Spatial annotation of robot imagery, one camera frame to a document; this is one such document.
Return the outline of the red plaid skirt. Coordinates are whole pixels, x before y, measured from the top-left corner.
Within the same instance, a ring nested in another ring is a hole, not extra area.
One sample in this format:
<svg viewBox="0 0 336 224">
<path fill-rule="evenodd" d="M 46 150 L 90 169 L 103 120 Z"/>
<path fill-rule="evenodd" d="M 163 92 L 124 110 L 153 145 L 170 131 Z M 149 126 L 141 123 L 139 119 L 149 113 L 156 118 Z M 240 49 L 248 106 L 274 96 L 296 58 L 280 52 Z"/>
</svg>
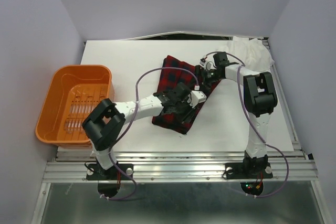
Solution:
<svg viewBox="0 0 336 224">
<path fill-rule="evenodd" d="M 194 77 L 181 69 L 183 68 L 195 72 L 195 69 L 197 68 L 196 66 L 185 61 L 180 61 L 172 56 L 167 56 L 163 60 L 162 67 L 165 69 L 162 70 L 160 74 L 160 80 L 157 87 L 158 92 L 172 90 L 178 83 L 184 83 L 190 88 L 195 84 Z M 176 114 L 166 114 L 153 117 L 152 124 L 185 135 L 191 129 L 196 117 L 204 105 L 204 103 L 201 103 L 197 106 L 195 114 L 188 123 L 182 123 L 177 118 Z"/>
</svg>

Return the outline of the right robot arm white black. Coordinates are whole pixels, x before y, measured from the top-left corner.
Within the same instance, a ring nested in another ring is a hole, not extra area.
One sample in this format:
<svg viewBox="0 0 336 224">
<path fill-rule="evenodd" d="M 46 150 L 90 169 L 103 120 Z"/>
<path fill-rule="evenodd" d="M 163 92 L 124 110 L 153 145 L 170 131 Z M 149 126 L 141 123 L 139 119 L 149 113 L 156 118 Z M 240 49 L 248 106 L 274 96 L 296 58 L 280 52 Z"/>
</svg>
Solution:
<svg viewBox="0 0 336 224">
<path fill-rule="evenodd" d="M 196 75 L 201 78 L 200 83 L 210 88 L 213 83 L 224 79 L 235 81 L 249 123 L 244 159 L 240 163 L 227 163 L 223 176 L 225 179 L 256 178 L 259 175 L 271 178 L 266 137 L 270 116 L 278 104 L 272 74 L 250 70 L 239 58 L 231 62 L 228 59 L 231 54 L 224 51 L 210 52 L 210 55 L 212 62 L 204 56 L 195 68 Z"/>
</svg>

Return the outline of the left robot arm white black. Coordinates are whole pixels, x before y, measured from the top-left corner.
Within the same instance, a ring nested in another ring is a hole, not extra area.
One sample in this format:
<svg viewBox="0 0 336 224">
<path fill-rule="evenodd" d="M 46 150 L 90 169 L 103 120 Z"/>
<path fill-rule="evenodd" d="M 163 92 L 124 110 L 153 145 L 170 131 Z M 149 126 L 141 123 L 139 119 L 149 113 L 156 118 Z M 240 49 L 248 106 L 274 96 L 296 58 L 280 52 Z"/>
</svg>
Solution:
<svg viewBox="0 0 336 224">
<path fill-rule="evenodd" d="M 82 123 L 96 155 L 99 173 L 106 179 L 116 175 L 117 160 L 112 148 L 124 135 L 121 130 L 125 125 L 130 127 L 136 120 L 166 114 L 174 114 L 180 121 L 187 122 L 197 106 L 206 99 L 199 88 L 191 90 L 183 83 L 139 101 L 112 102 L 109 98 L 103 99 Z"/>
</svg>

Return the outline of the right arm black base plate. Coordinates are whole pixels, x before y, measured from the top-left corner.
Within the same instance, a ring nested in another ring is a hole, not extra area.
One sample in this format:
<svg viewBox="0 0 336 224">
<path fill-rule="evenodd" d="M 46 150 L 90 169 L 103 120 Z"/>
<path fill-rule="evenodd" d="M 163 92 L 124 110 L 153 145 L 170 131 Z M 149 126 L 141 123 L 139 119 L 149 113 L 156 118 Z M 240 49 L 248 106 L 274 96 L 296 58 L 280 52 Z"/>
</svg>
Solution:
<svg viewBox="0 0 336 224">
<path fill-rule="evenodd" d="M 265 169 L 246 169 L 242 163 L 225 163 L 225 170 L 222 178 L 226 180 L 253 180 L 253 179 L 271 179 L 273 173 L 267 173 Z"/>
</svg>

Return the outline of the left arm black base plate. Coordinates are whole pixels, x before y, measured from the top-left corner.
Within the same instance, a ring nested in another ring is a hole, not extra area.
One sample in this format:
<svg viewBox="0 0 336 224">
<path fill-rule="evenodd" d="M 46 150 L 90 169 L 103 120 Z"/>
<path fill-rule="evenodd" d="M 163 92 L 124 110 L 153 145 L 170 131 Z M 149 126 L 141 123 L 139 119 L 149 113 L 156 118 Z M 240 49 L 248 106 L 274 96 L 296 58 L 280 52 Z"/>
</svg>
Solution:
<svg viewBox="0 0 336 224">
<path fill-rule="evenodd" d="M 104 170 L 99 163 L 85 164 L 87 168 L 86 180 L 99 181 L 99 180 L 129 180 L 125 175 L 121 174 L 114 166 L 108 170 Z"/>
</svg>

